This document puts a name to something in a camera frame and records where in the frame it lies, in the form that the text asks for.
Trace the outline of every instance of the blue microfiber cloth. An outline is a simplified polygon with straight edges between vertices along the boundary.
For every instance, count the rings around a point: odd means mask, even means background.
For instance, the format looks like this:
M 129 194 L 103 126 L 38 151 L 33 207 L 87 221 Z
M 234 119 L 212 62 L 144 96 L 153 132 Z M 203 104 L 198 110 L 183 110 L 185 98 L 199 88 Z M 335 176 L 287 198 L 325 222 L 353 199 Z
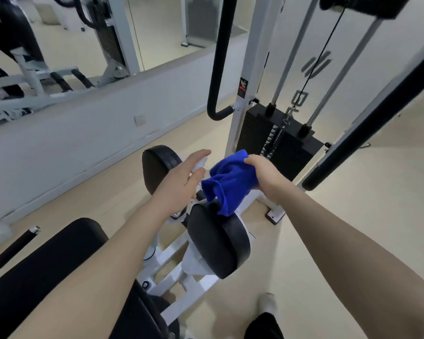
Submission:
M 218 162 L 211 170 L 211 177 L 201 182 L 206 199 L 210 202 L 216 198 L 221 209 L 218 214 L 230 216 L 251 188 L 258 184 L 256 169 L 244 162 L 248 158 L 245 150 Z

